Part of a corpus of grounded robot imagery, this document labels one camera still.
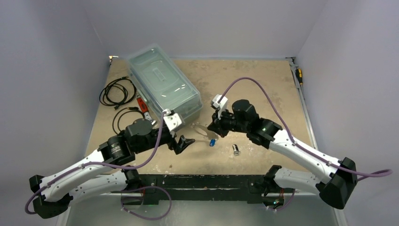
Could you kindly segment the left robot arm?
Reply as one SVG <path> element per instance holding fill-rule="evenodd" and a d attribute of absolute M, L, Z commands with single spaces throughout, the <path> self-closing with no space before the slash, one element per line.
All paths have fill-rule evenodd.
<path fill-rule="evenodd" d="M 175 137 L 164 124 L 154 129 L 148 120 L 135 120 L 72 166 L 51 176 L 32 176 L 29 183 L 33 195 L 24 210 L 47 219 L 92 196 L 154 189 L 142 182 L 137 170 L 149 163 L 161 145 L 180 154 L 195 142 L 184 136 L 179 140 Z"/>

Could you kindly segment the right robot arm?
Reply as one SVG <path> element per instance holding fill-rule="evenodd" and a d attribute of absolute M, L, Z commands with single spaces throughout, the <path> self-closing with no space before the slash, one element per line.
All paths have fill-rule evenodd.
<path fill-rule="evenodd" d="M 355 162 L 338 159 L 310 147 L 294 138 L 288 130 L 272 120 L 261 118 L 246 99 L 235 101 L 232 112 L 227 110 L 227 98 L 216 95 L 211 101 L 215 110 L 208 130 L 225 137 L 229 132 L 244 133 L 254 144 L 282 154 L 304 167 L 307 172 L 275 166 L 265 176 L 265 188 L 293 188 L 317 194 L 329 206 L 342 210 L 358 183 Z"/>

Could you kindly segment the metal key organizer plate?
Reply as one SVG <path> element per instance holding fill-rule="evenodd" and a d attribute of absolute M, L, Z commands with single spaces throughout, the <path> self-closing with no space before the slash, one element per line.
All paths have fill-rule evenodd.
<path fill-rule="evenodd" d="M 204 138 L 207 138 L 209 140 L 212 139 L 217 140 L 219 138 L 219 136 L 215 132 L 208 130 L 207 127 L 201 124 L 193 123 L 191 125 L 191 128 L 194 130 L 194 132 L 196 132 L 199 135 L 202 135 Z"/>

